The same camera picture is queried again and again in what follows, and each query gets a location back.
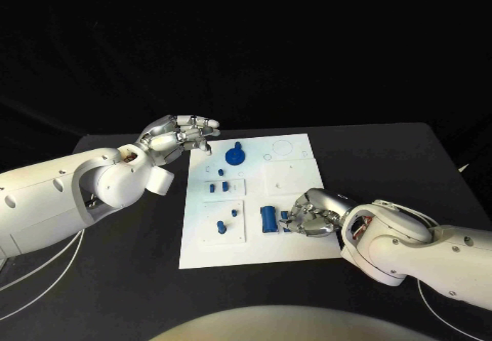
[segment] black table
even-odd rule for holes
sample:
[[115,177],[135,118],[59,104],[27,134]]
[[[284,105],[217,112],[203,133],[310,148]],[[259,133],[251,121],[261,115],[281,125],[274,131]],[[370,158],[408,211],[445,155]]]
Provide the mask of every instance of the black table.
[[[324,188],[360,203],[375,199],[396,202],[441,224],[490,229],[425,124],[223,131],[219,138],[300,133],[308,134]],[[119,147],[135,138],[86,136],[73,152]],[[147,340],[202,315],[266,304],[346,310],[437,339],[467,340],[430,314],[414,278],[392,288],[343,259],[178,270],[187,165],[184,154],[165,166],[174,182],[164,197],[145,192],[134,205],[86,229],[64,278],[23,312],[0,322],[1,340]],[[62,248],[63,243],[47,249]],[[31,259],[47,249],[24,257]],[[43,291],[70,253],[8,295],[0,294],[1,312],[10,312]],[[474,336],[492,338],[492,312],[444,298],[427,286],[422,290],[441,317]]]

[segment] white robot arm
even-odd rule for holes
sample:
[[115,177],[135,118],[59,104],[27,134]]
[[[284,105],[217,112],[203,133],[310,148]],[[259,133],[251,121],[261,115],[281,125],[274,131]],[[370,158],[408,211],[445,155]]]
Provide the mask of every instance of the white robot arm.
[[184,150],[210,154],[217,122],[165,116],[134,144],[99,148],[0,174],[0,259],[34,251],[129,206],[144,190],[164,195],[173,174],[158,166]]
[[356,205],[320,189],[301,195],[278,223],[308,237],[342,230],[342,257],[370,278],[396,286],[409,275],[448,298],[492,310],[492,232],[438,226],[391,202]]

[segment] black curtain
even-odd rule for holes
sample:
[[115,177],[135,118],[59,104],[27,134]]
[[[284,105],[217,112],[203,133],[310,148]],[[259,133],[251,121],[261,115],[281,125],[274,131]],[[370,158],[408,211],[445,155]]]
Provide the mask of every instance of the black curtain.
[[0,6],[0,171],[165,114],[223,129],[422,121],[455,166],[490,153],[490,44],[455,21],[314,7]]

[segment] blue plastic part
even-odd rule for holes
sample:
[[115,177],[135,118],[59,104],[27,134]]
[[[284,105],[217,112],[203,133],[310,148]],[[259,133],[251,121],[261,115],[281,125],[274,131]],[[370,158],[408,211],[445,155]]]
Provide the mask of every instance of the blue plastic part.
[[259,208],[261,220],[264,223],[262,231],[264,233],[278,232],[277,220],[274,218],[274,207],[264,206]]
[[241,149],[241,143],[235,142],[233,148],[228,150],[225,153],[225,161],[228,161],[229,165],[239,165],[243,162],[246,155]]
[[217,233],[223,234],[228,231],[228,228],[223,225],[223,222],[219,220],[217,221]]
[[[288,211],[281,211],[279,212],[279,217],[281,217],[281,219],[288,219]],[[284,228],[284,232],[290,233],[291,230]]]

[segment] black table surface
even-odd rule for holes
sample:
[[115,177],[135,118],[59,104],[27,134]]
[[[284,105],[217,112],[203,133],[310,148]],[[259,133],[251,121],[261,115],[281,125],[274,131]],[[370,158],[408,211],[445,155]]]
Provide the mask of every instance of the black table surface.
[[[300,133],[308,134],[326,189],[360,203],[396,202],[441,224],[490,230],[483,208],[425,124],[233,130],[216,139]],[[135,138],[85,136],[73,152],[116,148]],[[72,268],[46,296],[0,322],[1,340],[147,340],[202,315],[271,304],[334,308],[437,339],[467,340],[427,310],[414,278],[398,287],[385,286],[343,259],[178,270],[187,166],[184,153],[164,167],[174,173],[167,195],[145,192],[135,204],[86,229]],[[54,254],[64,243],[24,256]],[[70,255],[72,250],[1,292],[1,316],[44,290]],[[490,339],[492,312],[447,299],[427,286],[422,291],[441,317]]]

